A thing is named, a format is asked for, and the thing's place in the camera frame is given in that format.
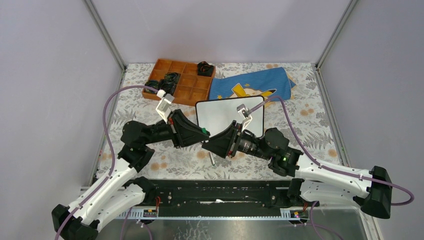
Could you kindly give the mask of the black framed whiteboard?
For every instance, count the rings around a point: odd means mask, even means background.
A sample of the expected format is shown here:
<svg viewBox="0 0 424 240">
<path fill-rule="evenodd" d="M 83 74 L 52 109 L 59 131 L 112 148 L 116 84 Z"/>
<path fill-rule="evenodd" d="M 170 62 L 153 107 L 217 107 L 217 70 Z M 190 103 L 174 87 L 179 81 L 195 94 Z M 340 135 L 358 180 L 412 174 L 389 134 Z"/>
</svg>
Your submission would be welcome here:
<svg viewBox="0 0 424 240">
<path fill-rule="evenodd" d="M 205 128 L 211 136 L 225 130 L 232 121 L 242 123 L 244 117 L 237 111 L 237 107 L 244 104 L 251 109 L 263 102 L 263 96 L 248 96 L 218 100 L 199 101 L 195 105 L 197 125 Z"/>
</svg>

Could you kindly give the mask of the white whiteboard marker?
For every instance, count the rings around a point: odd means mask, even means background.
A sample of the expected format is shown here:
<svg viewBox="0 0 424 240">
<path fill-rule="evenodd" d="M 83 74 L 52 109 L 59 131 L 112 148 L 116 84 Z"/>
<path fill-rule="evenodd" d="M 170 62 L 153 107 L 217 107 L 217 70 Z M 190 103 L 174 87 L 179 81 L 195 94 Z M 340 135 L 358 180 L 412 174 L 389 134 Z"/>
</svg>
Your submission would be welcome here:
<svg viewBox="0 0 424 240">
<path fill-rule="evenodd" d="M 215 165 L 216 165 L 216 161 L 215 161 L 215 156 L 214 156 L 214 154 L 213 154 L 213 153 L 211 153 L 211 152 L 209 152 L 209 153 L 208 153 L 208 155 L 209 155 L 209 159 L 210 159 L 211 165 L 212 165 L 212 166 L 215 166 Z"/>
</svg>

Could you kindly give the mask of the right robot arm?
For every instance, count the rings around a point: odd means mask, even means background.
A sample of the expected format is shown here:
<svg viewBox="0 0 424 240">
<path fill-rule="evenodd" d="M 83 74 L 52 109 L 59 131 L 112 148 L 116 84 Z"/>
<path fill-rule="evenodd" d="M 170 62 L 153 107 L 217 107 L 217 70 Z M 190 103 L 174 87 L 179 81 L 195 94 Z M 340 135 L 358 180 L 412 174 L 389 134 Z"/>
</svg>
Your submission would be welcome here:
<svg viewBox="0 0 424 240">
<path fill-rule="evenodd" d="M 282 177 L 302 179 L 304 182 L 320 182 L 330 188 L 318 186 L 294 187 L 287 191 L 287 201 L 299 206 L 304 201 L 335 200 L 347 205 L 357 205 L 372 217 L 389 219 L 393 188 L 387 170 L 381 166 L 358 169 L 342 165 L 312 161 L 305 152 L 289 146 L 289 139 L 277 128 L 267 129 L 261 137 L 249 130 L 242 130 L 233 121 L 225 130 L 203 143 L 202 148 L 221 158 L 232 158 L 244 153 L 268 161 L 268 168 Z"/>
</svg>

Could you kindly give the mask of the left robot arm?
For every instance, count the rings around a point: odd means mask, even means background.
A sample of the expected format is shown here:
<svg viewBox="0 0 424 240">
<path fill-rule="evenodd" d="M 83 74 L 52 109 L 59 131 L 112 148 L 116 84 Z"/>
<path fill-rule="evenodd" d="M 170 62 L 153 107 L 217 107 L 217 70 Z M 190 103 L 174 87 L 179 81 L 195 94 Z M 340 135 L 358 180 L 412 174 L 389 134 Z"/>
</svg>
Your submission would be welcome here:
<svg viewBox="0 0 424 240">
<path fill-rule="evenodd" d="M 155 200 L 154 185 L 136 175 L 149 163 L 154 149 L 149 144 L 172 141 L 183 148 L 207 141 L 210 133 L 190 121 L 180 109 L 151 125 L 131 120 L 124 124 L 123 147 L 114 154 L 108 172 L 69 205 L 52 210 L 55 239 L 94 240 L 99 232 L 125 210 Z"/>
</svg>

